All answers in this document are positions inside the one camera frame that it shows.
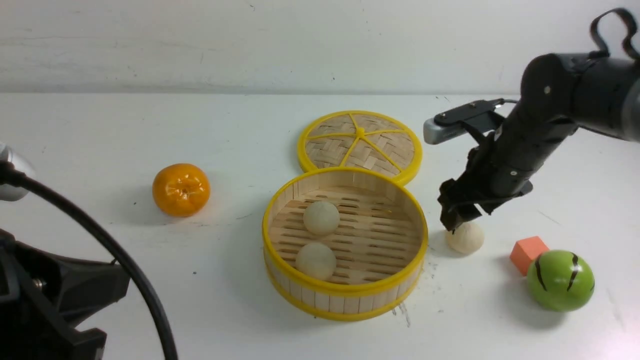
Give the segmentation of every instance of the orange fruit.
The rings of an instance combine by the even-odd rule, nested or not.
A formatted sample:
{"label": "orange fruit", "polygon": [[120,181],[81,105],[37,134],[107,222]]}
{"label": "orange fruit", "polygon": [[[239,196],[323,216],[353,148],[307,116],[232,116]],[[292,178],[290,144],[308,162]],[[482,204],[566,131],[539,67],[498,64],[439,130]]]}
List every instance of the orange fruit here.
{"label": "orange fruit", "polygon": [[173,217],[190,217],[200,211],[211,195],[205,173],[192,164],[174,164],[156,175],[154,201],[160,210]]}

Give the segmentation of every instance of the yellow spoke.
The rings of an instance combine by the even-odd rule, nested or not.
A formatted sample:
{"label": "yellow spoke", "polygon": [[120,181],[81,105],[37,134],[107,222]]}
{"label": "yellow spoke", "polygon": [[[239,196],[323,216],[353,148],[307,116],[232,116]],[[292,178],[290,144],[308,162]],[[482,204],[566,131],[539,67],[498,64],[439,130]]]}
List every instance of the yellow spoke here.
{"label": "yellow spoke", "polygon": [[322,134],[322,135],[316,135],[316,136],[309,136],[307,137],[307,140],[313,140],[313,139],[320,139],[320,138],[330,138],[331,136],[348,136],[348,137],[355,137],[356,134],[355,133],[333,133],[333,134]]}
{"label": "yellow spoke", "polygon": [[398,166],[398,164],[396,164],[395,161],[391,160],[391,158],[389,158],[389,156],[387,156],[387,154],[385,154],[376,144],[371,142],[371,140],[367,138],[362,138],[362,140],[368,143],[369,146],[371,146],[375,151],[378,151],[391,165],[395,166],[398,170],[402,171],[402,169]]}
{"label": "yellow spoke", "polygon": [[365,133],[365,135],[382,134],[382,133],[406,133],[406,131],[397,130],[397,129],[393,129],[393,130],[375,130],[375,131],[371,131],[370,133]]}
{"label": "yellow spoke", "polygon": [[342,158],[342,161],[340,161],[340,165],[338,165],[339,167],[343,167],[344,164],[347,163],[347,159],[349,158],[349,155],[351,155],[351,151],[353,151],[353,148],[356,147],[356,143],[358,142],[359,139],[360,138],[353,139],[353,143],[351,143],[351,146],[349,146],[349,148],[347,149],[347,153]]}
{"label": "yellow spoke", "polygon": [[356,128],[356,130],[358,129],[358,123],[356,122],[356,119],[354,119],[353,115],[351,113],[349,113],[349,117],[351,118],[351,121],[353,122],[353,127]]}

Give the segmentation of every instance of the steamer basket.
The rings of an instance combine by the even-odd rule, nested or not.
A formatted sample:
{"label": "steamer basket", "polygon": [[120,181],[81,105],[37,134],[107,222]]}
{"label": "steamer basket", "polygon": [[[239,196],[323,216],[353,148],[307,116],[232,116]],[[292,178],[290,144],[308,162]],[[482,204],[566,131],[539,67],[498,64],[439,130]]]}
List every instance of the steamer basket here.
{"label": "steamer basket", "polygon": [[406,185],[420,169],[420,141],[401,122],[370,111],[325,115],[311,123],[298,140],[304,171],[328,167],[365,168]]}
{"label": "steamer basket", "polygon": [[[318,200],[338,207],[340,225],[327,236],[305,229],[305,208]],[[361,168],[325,168],[289,181],[262,220],[264,260],[274,287],[315,316],[355,321],[383,314],[413,290],[428,232],[413,196],[389,178]],[[312,241],[331,248],[337,268],[328,281],[295,269],[299,249]]]}

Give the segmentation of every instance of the yellow rim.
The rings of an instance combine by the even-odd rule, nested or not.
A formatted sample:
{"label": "yellow rim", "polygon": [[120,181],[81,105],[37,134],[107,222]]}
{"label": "yellow rim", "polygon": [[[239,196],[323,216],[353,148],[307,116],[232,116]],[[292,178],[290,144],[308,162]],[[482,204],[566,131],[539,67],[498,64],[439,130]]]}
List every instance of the yellow rim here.
{"label": "yellow rim", "polygon": [[418,209],[421,220],[422,227],[422,242],[420,244],[420,249],[418,253],[415,255],[413,260],[407,265],[404,269],[400,270],[398,273],[387,277],[384,280],[370,282],[368,284],[359,284],[359,285],[345,285],[345,284],[334,284],[332,282],[320,281],[314,279],[313,277],[307,276],[291,265],[287,264],[276,252],[275,248],[271,244],[271,238],[269,237],[269,214],[271,212],[271,208],[273,204],[276,202],[277,198],[282,194],[288,187],[290,187],[293,183],[298,182],[306,177],[313,176],[316,174],[322,174],[323,172],[331,172],[331,171],[348,171],[348,172],[361,172],[364,174],[369,174],[372,176],[376,176],[380,179],[384,179],[389,181],[389,178],[371,170],[367,170],[364,168],[323,168],[311,172],[306,172],[297,178],[289,181],[283,187],[281,187],[271,198],[269,204],[267,205],[267,210],[264,212],[264,217],[262,218],[262,240],[264,243],[264,248],[268,253],[269,257],[273,260],[273,264],[281,271],[285,276],[289,278],[289,280],[295,281],[298,284],[305,286],[311,290],[318,291],[321,293],[325,293],[328,295],[336,295],[336,296],[368,296],[378,294],[383,291],[387,291],[394,286],[400,285],[408,276],[410,276],[413,271],[422,263],[422,258],[424,257],[427,246],[429,242],[427,222],[424,218],[424,213],[422,212],[422,208],[418,201],[413,197],[413,195],[408,192],[404,187],[398,185],[397,183],[393,183],[389,181],[391,184],[396,186],[399,190],[401,190],[412,202],[412,204]]}
{"label": "yellow rim", "polygon": [[[409,181],[411,181],[416,176],[416,174],[418,174],[418,170],[420,169],[420,163],[422,162],[422,146],[420,144],[420,140],[418,140],[417,136],[415,136],[415,133],[411,131],[411,129],[409,129],[406,125],[404,125],[400,121],[393,119],[391,117],[388,117],[386,115],[383,115],[380,113],[374,113],[371,111],[363,111],[363,110],[338,111],[337,113],[331,113],[331,114],[325,115],[320,119],[317,119],[313,121],[311,124],[309,124],[309,126],[305,128],[305,130],[300,135],[300,138],[298,139],[298,162],[300,163],[300,167],[302,168],[302,170],[304,170],[305,172],[310,172],[318,169],[318,167],[309,158],[307,154],[307,150],[305,148],[307,140],[310,139],[309,133],[311,132],[311,130],[315,129],[321,122],[324,122],[332,117],[337,117],[341,115],[349,115],[349,117],[351,118],[351,121],[353,121],[357,129],[358,125],[355,119],[353,118],[353,114],[372,115],[375,117],[379,117],[395,124],[396,126],[402,129],[402,130],[390,129],[385,131],[372,131],[370,133],[366,133],[365,135],[373,135],[378,133],[406,133],[409,136],[409,138],[411,139],[411,142],[413,143],[413,159],[411,160],[411,163],[409,164],[409,166],[407,166],[405,169],[400,169],[400,173],[395,177],[391,178],[391,180],[397,184],[400,184],[400,185],[408,184]],[[371,141],[368,141],[366,137],[359,138],[356,135],[356,133],[353,133],[353,134],[335,133],[335,134],[327,134],[327,135],[321,135],[321,136],[312,136],[311,138],[320,138],[320,137],[329,137],[329,136],[351,136],[351,137],[355,137],[357,140],[364,140],[369,145],[372,144]],[[389,160],[391,164],[393,164],[395,167],[398,167],[393,161],[391,161],[388,158],[388,156],[384,152],[380,151],[379,149],[376,149],[376,150],[380,152],[380,154],[384,156],[387,160]],[[344,159],[340,164],[340,166],[344,166],[344,163],[346,162],[346,159],[349,156],[349,153],[350,151],[347,154],[345,154]]]}
{"label": "yellow rim", "polygon": [[366,313],[359,313],[359,314],[338,314],[338,313],[332,313],[329,311],[318,310],[294,298],[293,296],[291,296],[291,294],[287,293],[282,288],[282,286],[278,283],[278,281],[276,281],[276,279],[273,277],[273,274],[269,270],[269,267],[267,266],[266,268],[267,268],[267,275],[269,276],[269,280],[271,280],[273,287],[276,288],[276,291],[279,292],[280,295],[282,295],[282,297],[286,301],[288,301],[291,305],[314,316],[325,318],[327,320],[344,321],[344,322],[355,322],[360,320],[366,320],[366,319],[370,319],[370,318],[374,318],[376,316],[382,315],[387,311],[390,311],[391,309],[400,305],[401,302],[406,300],[409,294],[413,292],[413,289],[415,289],[416,285],[418,285],[418,280],[420,279],[420,277],[418,276],[413,282],[413,284],[411,284],[411,286],[407,289],[407,291],[402,296],[400,296],[399,298],[395,299],[393,302],[379,309],[375,309],[372,311],[368,311]]}

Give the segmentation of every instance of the orange cube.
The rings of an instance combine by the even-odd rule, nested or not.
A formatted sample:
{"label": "orange cube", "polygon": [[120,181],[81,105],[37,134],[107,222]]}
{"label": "orange cube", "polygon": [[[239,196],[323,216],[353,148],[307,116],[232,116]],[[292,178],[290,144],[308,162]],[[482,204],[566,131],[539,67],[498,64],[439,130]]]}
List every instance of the orange cube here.
{"label": "orange cube", "polygon": [[533,236],[532,238],[518,240],[511,251],[509,259],[518,268],[522,276],[526,276],[529,265],[540,254],[548,250],[549,248],[542,242],[541,238]]}

